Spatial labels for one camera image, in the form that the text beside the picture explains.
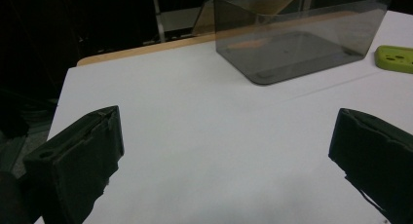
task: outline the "transparent plastic box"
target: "transparent plastic box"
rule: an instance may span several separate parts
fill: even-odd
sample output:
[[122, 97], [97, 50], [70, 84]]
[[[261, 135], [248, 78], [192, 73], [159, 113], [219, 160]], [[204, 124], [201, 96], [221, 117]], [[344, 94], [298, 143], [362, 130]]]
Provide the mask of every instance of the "transparent plastic box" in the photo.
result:
[[363, 59], [392, 0], [214, 0], [216, 50], [270, 85]]

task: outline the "white table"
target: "white table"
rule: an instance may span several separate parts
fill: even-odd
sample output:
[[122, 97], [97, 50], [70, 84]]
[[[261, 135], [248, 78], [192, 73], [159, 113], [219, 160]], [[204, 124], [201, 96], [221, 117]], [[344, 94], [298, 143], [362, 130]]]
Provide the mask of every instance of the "white table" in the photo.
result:
[[328, 157], [339, 108], [413, 133], [413, 75], [377, 68], [413, 47], [413, 16], [387, 12], [367, 57], [251, 84], [214, 42], [68, 71], [49, 137], [119, 105], [125, 156], [86, 223], [383, 223]]

